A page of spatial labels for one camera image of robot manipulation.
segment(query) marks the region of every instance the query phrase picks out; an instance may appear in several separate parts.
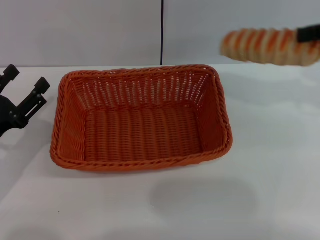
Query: basket rim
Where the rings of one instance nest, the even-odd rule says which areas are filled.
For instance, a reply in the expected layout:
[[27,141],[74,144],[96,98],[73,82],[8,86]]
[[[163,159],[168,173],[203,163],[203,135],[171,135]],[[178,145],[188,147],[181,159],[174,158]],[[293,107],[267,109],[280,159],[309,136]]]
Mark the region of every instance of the basket rim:
[[[143,75],[150,75],[150,72],[167,72],[167,71],[184,71],[184,70],[196,70],[196,71],[204,71],[206,73],[212,74],[212,83],[215,90],[215,97],[216,97],[216,107],[218,111],[219,116],[219,124],[223,128],[223,144],[211,151],[204,151],[196,154],[190,154],[186,156],[175,156],[175,157],[167,157],[167,158],[157,158],[153,160],[148,160],[148,162],[173,162],[172,166],[175,165],[181,166],[182,161],[190,161],[197,159],[199,157],[210,157],[214,155],[214,158],[220,158],[227,154],[229,150],[232,147],[233,144],[233,137],[232,137],[232,131],[231,126],[229,123],[229,117],[227,114],[227,108],[226,108],[226,101],[225,101],[225,94],[224,89],[220,81],[220,77],[218,72],[211,66],[205,65],[205,64],[192,64],[192,65],[178,65],[178,66],[160,66],[160,67],[145,67],[145,68],[132,68],[132,69],[113,69],[113,70],[77,70],[67,73],[61,80],[59,84],[59,95],[57,99],[57,108],[56,108],[56,115],[54,119],[54,125],[53,125],[53,133],[52,133],[52,142],[50,146],[50,156],[51,159],[59,166],[63,168],[68,169],[85,169],[87,166],[95,166],[98,168],[108,168],[108,171],[112,171],[112,168],[117,168],[119,165],[130,165],[130,169],[128,171],[131,171],[134,165],[137,167],[138,170],[142,169],[143,163],[146,163],[147,160],[130,160],[130,161],[82,161],[77,160],[73,158],[65,158],[61,157],[59,153],[59,146],[58,146],[58,140],[61,136],[61,128],[60,124],[62,120],[64,119],[65,115],[65,106],[66,106],[66,98],[64,97],[64,93],[68,90],[69,83],[72,81],[72,78],[77,76],[82,76],[84,74],[86,75],[92,75],[92,76],[103,76],[103,77],[111,77],[111,76],[126,76],[129,77],[137,76],[137,73],[141,73],[139,76]],[[57,134],[55,134],[55,129],[58,128],[59,131]]]

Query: twisted bread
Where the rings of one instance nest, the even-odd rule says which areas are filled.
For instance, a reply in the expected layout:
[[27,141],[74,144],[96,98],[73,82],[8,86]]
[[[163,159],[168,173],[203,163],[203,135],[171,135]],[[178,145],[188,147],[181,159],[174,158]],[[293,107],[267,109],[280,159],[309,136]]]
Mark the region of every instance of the twisted bread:
[[220,51],[243,62],[309,66],[320,59],[320,41],[299,43],[296,30],[244,28],[226,35]]

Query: orange wicker basket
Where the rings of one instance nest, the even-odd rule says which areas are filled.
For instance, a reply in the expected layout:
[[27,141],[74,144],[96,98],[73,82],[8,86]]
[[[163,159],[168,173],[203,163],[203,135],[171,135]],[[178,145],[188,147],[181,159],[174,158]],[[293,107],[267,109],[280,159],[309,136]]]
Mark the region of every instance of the orange wicker basket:
[[59,85],[50,155],[67,169],[138,171],[213,160],[232,141],[210,66],[83,70]]

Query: woven pattern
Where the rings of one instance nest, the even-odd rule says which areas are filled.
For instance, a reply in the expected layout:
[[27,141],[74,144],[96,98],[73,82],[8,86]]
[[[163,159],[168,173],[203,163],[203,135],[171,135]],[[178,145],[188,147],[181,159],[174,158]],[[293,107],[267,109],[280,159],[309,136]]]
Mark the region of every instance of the woven pattern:
[[213,160],[232,140],[209,66],[86,70],[60,83],[50,155],[67,169],[138,171]]

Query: white table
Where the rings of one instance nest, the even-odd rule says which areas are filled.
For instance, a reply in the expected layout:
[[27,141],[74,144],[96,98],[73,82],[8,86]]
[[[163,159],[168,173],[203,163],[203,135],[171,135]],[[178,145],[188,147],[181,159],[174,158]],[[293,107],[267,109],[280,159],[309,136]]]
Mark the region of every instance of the white table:
[[51,88],[29,125],[0,139],[0,239],[318,240],[320,67],[213,67],[231,151],[201,165],[126,174],[63,169],[49,155],[60,79],[111,67],[20,68],[3,92],[13,103],[41,76]]

